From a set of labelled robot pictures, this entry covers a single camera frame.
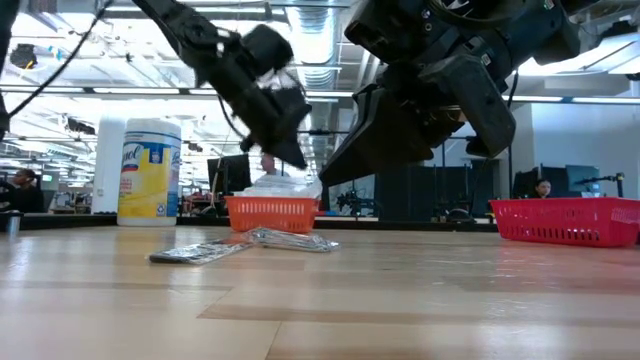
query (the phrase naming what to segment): wooden table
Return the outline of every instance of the wooden table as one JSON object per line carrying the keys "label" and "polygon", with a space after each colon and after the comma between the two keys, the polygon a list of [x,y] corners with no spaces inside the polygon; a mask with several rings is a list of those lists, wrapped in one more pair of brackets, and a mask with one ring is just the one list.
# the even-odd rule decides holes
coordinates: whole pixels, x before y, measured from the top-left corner
{"label": "wooden table", "polygon": [[636,360],[640,253],[497,234],[321,231],[201,267],[159,249],[225,228],[0,238],[0,359]]}

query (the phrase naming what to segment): computer monitor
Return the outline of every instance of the computer monitor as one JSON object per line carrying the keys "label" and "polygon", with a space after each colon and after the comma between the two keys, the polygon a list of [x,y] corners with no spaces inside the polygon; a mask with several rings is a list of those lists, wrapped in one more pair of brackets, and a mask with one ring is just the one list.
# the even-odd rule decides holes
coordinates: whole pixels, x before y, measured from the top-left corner
{"label": "computer monitor", "polygon": [[209,167],[209,188],[212,193],[226,195],[251,186],[248,154],[209,159],[207,165]]}
{"label": "computer monitor", "polygon": [[517,172],[513,179],[513,198],[519,199],[530,196],[538,181],[538,168],[527,172]]}
{"label": "computer monitor", "polygon": [[576,192],[599,192],[598,183],[580,184],[586,179],[597,179],[600,177],[600,169],[594,166],[567,165],[567,178],[569,179],[569,191]]}

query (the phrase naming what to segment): woman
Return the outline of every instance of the woman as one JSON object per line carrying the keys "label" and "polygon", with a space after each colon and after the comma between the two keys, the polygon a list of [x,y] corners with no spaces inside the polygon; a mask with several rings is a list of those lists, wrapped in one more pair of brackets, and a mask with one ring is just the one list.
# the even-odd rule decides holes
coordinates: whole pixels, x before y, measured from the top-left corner
{"label": "woman", "polygon": [[15,187],[6,181],[0,181],[0,187],[7,190],[0,194],[0,202],[9,203],[9,205],[0,208],[0,211],[44,212],[44,196],[42,191],[33,185],[35,179],[36,173],[33,170],[21,169],[12,179]]}
{"label": "woman", "polygon": [[547,179],[539,179],[536,181],[536,187],[534,188],[532,199],[546,199],[551,193],[551,182]]}

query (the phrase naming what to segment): orange basket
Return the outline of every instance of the orange basket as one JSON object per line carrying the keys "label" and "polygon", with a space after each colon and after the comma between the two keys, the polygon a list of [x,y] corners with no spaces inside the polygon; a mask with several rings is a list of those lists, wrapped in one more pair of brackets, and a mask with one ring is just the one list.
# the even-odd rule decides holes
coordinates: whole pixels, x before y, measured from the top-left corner
{"label": "orange basket", "polygon": [[318,200],[286,197],[226,197],[231,229],[249,231],[257,227],[298,234],[311,232]]}

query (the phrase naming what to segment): yellow label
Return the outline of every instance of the yellow label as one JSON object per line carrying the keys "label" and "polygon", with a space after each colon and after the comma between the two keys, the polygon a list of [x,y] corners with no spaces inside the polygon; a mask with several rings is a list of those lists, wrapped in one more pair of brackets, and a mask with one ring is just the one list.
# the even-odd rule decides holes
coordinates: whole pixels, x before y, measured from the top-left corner
{"label": "yellow label", "polygon": [[125,142],[118,215],[131,218],[176,216],[179,148],[159,142]]}

